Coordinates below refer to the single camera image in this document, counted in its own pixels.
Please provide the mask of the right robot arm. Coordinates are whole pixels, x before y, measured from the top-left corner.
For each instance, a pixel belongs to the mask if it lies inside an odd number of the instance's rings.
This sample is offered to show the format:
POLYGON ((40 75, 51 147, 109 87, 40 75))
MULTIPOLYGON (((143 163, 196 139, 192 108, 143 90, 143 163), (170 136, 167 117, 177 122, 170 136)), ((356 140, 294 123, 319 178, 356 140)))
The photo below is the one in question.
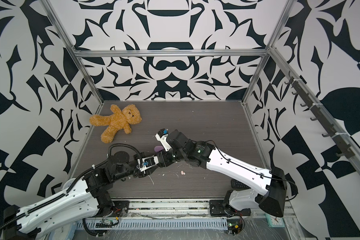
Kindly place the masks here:
POLYGON ((269 170, 250 165, 224 153, 212 140, 193 141, 177 130, 169 133, 161 129, 155 137, 164 148, 158 153, 160 167, 185 161, 246 185, 247 190, 227 192, 225 205, 231 212, 259 207, 271 216, 284 216, 287 188, 294 183, 287 180, 282 169, 273 167, 269 170))

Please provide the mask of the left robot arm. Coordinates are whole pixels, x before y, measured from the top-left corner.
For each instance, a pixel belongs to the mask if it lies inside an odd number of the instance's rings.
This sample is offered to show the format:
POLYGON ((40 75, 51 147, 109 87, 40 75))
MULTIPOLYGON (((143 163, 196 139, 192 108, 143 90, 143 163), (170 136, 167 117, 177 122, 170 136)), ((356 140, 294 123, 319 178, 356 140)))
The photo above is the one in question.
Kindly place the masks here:
POLYGON ((126 144, 111 145, 107 157, 45 200, 5 209, 0 236, 5 240, 36 240, 76 221, 109 216, 115 210, 108 192, 114 183, 130 176, 142 178, 160 165, 156 155, 147 157, 126 144))

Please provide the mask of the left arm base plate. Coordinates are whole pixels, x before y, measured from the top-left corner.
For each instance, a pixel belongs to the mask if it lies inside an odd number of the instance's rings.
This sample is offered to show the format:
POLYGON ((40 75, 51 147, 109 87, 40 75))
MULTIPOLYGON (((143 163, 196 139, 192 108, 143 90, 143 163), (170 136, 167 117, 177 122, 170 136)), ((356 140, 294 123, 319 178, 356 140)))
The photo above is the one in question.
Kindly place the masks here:
POLYGON ((129 213, 130 201, 116 200, 113 201, 113 207, 111 208, 111 217, 120 217, 129 213))

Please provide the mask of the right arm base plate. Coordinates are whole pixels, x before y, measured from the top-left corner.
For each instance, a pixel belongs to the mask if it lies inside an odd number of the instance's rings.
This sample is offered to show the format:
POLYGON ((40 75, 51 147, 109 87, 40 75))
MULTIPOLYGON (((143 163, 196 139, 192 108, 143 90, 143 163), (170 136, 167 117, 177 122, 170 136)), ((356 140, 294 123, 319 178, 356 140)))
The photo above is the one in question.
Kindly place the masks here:
POLYGON ((209 211, 212 217, 229 217, 229 216, 250 216, 251 209, 243 209, 241 211, 235 210, 224 200, 210 200, 209 211))

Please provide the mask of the purple earbud charging case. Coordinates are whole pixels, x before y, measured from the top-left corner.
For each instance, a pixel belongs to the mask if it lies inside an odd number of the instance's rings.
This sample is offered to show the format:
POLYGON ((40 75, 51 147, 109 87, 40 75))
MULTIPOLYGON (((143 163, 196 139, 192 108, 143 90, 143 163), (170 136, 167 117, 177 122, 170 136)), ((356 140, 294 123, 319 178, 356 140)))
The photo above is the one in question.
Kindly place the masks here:
POLYGON ((164 148, 163 146, 155 146, 155 147, 154 147, 154 151, 155 151, 156 153, 158 153, 158 152, 160 152, 160 151, 163 151, 163 150, 165 150, 165 148, 164 148))

